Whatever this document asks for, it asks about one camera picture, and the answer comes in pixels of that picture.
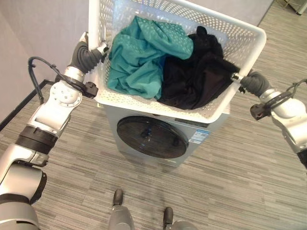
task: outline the white laundry basket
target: white laundry basket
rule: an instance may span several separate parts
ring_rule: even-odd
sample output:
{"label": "white laundry basket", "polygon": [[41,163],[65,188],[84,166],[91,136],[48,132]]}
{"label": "white laundry basket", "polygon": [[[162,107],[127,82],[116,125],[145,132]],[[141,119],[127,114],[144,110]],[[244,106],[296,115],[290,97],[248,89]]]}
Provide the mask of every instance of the white laundry basket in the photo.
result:
{"label": "white laundry basket", "polygon": [[[251,70],[266,42],[262,29],[184,0],[90,0],[89,47],[96,48],[102,41],[111,47],[115,35],[128,26],[135,15],[180,24],[187,34],[195,33],[198,25],[204,26],[221,43],[225,59],[240,67],[243,76]],[[217,120],[239,88],[239,84],[233,83],[203,108],[181,110],[154,99],[108,89],[109,72],[110,61],[106,58],[105,63],[91,73],[91,79],[99,88],[95,98],[98,103],[202,123]]]}

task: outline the floor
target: floor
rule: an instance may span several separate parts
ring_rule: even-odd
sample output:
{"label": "floor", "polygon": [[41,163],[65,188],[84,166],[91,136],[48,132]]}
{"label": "floor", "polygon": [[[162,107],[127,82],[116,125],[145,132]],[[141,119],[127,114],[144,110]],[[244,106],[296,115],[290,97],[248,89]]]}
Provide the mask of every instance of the floor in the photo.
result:
{"label": "floor", "polygon": [[[285,90],[306,77],[307,14],[275,2],[260,27],[267,44],[254,66]],[[307,104],[306,85],[296,98]],[[307,229],[307,175],[269,117],[249,114],[257,98],[237,94],[231,117],[178,168],[150,166],[118,152],[103,108],[84,99],[43,168],[48,183],[34,204],[41,230],[104,230],[116,188],[137,230],[161,230],[163,210],[200,230]],[[1,132],[0,152],[17,139],[35,97]]]}

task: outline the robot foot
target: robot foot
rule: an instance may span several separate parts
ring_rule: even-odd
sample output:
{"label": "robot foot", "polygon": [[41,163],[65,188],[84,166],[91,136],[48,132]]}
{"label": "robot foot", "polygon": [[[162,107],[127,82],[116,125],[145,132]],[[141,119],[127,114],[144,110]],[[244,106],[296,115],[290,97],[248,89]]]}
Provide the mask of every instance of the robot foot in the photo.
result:
{"label": "robot foot", "polygon": [[123,203],[123,197],[124,197],[124,192],[122,189],[118,188],[113,197],[113,206],[114,205],[121,205]]}
{"label": "robot foot", "polygon": [[164,210],[163,215],[163,229],[166,229],[166,226],[173,223],[173,209],[171,207],[167,207]]}

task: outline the washing machine label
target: washing machine label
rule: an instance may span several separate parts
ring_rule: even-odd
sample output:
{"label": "washing machine label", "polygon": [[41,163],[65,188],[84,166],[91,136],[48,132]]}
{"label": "washing machine label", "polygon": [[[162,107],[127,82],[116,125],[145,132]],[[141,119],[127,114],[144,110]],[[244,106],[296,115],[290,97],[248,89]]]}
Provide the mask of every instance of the washing machine label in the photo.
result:
{"label": "washing machine label", "polygon": [[210,135],[210,133],[211,132],[208,130],[197,129],[189,142],[201,144]]}

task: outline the baseboard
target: baseboard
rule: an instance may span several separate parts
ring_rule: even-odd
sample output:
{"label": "baseboard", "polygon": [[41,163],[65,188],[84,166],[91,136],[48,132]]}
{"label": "baseboard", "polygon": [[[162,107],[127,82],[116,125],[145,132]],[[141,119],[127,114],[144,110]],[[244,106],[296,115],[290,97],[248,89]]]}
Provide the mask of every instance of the baseboard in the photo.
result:
{"label": "baseboard", "polygon": [[[42,89],[45,85],[52,85],[54,82],[49,80],[43,80],[39,84],[39,88]],[[23,99],[23,101],[13,110],[11,113],[0,123],[0,131],[19,113],[22,108],[29,103],[29,101],[36,95],[36,91],[33,90],[30,94]]]}

